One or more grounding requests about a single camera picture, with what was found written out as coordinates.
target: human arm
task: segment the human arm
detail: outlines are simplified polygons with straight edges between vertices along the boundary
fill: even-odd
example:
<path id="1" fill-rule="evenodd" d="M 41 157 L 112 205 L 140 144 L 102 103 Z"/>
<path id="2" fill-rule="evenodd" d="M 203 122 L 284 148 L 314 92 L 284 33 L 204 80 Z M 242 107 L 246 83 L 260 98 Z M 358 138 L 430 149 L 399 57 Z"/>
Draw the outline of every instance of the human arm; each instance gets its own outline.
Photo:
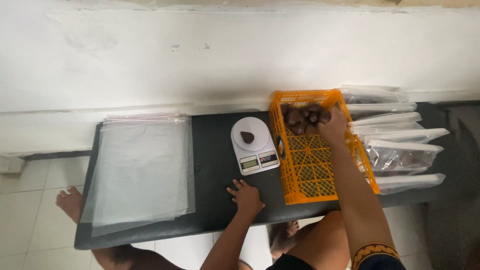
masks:
<path id="1" fill-rule="evenodd" d="M 335 190 L 342 209 L 350 255 L 353 256 L 359 247 L 367 243 L 379 242 L 394 247 L 382 206 L 345 145 L 347 120 L 336 108 L 332 108 L 330 114 L 330 122 L 319 123 L 318 129 L 330 147 Z"/>
<path id="2" fill-rule="evenodd" d="M 233 180 L 238 191 L 227 188 L 238 210 L 230 224 L 210 250 L 200 270 L 238 270 L 241 247 L 255 216 L 265 206 L 258 190 L 245 181 Z"/>

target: white kitchen scale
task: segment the white kitchen scale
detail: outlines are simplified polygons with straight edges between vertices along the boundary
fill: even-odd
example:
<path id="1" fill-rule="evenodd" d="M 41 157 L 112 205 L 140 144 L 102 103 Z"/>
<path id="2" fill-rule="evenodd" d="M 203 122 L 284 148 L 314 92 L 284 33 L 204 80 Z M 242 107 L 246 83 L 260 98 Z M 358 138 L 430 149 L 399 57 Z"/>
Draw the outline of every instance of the white kitchen scale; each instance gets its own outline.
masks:
<path id="1" fill-rule="evenodd" d="M 240 132 L 255 137 L 247 144 Z M 233 125 L 231 132 L 233 150 L 242 175 L 250 175 L 278 167 L 278 155 L 267 125 L 255 117 L 245 117 Z"/>

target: stack of plastic bags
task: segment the stack of plastic bags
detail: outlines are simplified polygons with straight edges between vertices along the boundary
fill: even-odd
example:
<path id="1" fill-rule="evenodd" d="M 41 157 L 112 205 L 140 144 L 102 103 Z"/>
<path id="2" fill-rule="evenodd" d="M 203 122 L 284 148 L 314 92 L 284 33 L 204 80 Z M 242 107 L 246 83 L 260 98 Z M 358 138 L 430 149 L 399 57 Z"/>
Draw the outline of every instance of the stack of plastic bags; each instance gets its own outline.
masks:
<path id="1" fill-rule="evenodd" d="M 92 236 L 195 212 L 191 118 L 109 116 L 80 222 Z"/>
<path id="2" fill-rule="evenodd" d="M 357 134 L 370 159 L 380 194 L 440 184 L 442 174 L 414 175 L 426 171 L 440 146 L 427 145 L 446 135 L 443 128 L 424 129 L 417 122 L 416 103 L 384 86 L 342 86 L 340 89 L 352 117 L 350 132 Z"/>

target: orange plastic crate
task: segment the orange plastic crate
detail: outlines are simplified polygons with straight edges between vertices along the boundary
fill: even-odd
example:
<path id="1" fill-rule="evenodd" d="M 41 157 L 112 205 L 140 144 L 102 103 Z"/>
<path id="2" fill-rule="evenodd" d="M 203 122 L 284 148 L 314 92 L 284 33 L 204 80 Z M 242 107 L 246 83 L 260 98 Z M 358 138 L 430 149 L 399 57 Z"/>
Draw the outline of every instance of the orange plastic crate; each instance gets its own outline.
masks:
<path id="1" fill-rule="evenodd" d="M 309 102 L 317 102 L 324 108 L 332 106 L 340 109 L 348 122 L 352 121 L 342 94 L 338 89 L 313 91 L 278 91 L 274 94 L 268 114 L 272 126 L 273 138 L 278 146 L 281 137 L 285 155 L 278 149 L 280 159 L 280 178 L 286 204 L 308 203 L 337 200 L 333 183 L 330 148 L 320 135 L 307 138 L 295 135 L 285 128 L 280 104 L 290 103 L 301 107 Z M 365 176 L 375 194 L 380 192 L 370 167 L 367 155 L 357 135 L 345 132 L 345 142 L 350 148 L 352 158 Z"/>

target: human hand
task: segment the human hand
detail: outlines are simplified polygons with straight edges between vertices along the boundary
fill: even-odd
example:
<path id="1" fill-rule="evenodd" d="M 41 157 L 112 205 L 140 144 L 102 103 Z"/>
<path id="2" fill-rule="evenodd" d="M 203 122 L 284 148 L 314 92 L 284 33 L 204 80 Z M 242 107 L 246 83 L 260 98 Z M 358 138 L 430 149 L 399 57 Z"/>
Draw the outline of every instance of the human hand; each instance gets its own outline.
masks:
<path id="1" fill-rule="evenodd" d="M 227 191 L 234 196 L 232 200 L 237 203 L 239 208 L 238 212 L 255 217 L 260 210 L 265 207 L 265 204 L 260 201 L 258 189 L 248 185 L 243 180 L 238 182 L 236 179 L 233 179 L 233 184 L 237 187 L 238 191 L 229 187 L 227 187 Z"/>
<path id="2" fill-rule="evenodd" d="M 322 139 L 328 143 L 330 148 L 345 145 L 345 130 L 347 129 L 347 120 L 342 112 L 332 107 L 330 109 L 331 119 L 328 123 L 318 123 L 317 128 Z"/>

